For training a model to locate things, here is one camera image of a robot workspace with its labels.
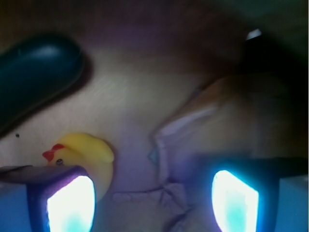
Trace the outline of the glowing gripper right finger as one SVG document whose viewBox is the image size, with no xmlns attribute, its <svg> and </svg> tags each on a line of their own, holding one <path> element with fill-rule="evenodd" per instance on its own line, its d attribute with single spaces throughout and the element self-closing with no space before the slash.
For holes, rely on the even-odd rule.
<svg viewBox="0 0 309 232">
<path fill-rule="evenodd" d="M 307 158 L 197 158 L 197 176 L 222 232 L 306 232 Z"/>
</svg>

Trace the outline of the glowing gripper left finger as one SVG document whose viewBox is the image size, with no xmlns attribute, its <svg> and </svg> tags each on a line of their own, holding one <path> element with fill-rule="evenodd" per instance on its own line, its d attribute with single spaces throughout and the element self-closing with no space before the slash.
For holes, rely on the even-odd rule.
<svg viewBox="0 0 309 232">
<path fill-rule="evenodd" d="M 89 232 L 94 183 L 80 166 L 4 166 L 0 169 L 2 232 Z"/>
</svg>

